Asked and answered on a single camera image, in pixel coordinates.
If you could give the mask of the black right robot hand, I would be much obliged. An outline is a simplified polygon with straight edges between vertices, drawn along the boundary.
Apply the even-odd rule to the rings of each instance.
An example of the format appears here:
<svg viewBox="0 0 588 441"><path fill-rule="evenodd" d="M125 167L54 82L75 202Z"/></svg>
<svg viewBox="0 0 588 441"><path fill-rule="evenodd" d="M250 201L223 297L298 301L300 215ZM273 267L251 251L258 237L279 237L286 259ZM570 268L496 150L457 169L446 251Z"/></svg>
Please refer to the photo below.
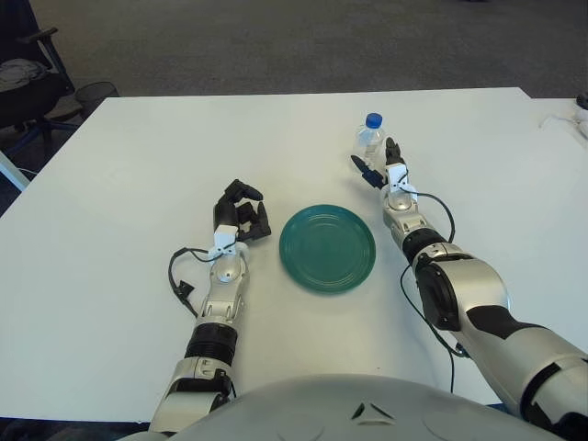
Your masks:
<svg viewBox="0 0 588 441"><path fill-rule="evenodd" d="M408 183L408 167L401 157L399 144L392 137L377 147L371 158L367 155L350 158L362 178L374 188L390 186L395 191Z"/></svg>

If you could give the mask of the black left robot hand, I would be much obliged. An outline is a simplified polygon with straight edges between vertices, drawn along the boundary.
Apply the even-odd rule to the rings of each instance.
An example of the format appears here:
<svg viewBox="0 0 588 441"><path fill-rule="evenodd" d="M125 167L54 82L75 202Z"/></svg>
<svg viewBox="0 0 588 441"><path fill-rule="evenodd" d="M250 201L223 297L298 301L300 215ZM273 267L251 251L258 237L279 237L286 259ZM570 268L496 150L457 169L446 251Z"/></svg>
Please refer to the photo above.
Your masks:
<svg viewBox="0 0 588 441"><path fill-rule="evenodd" d="M263 194L239 179L224 190L213 210L213 225L236 227L236 241L258 240L271 234Z"/></svg>

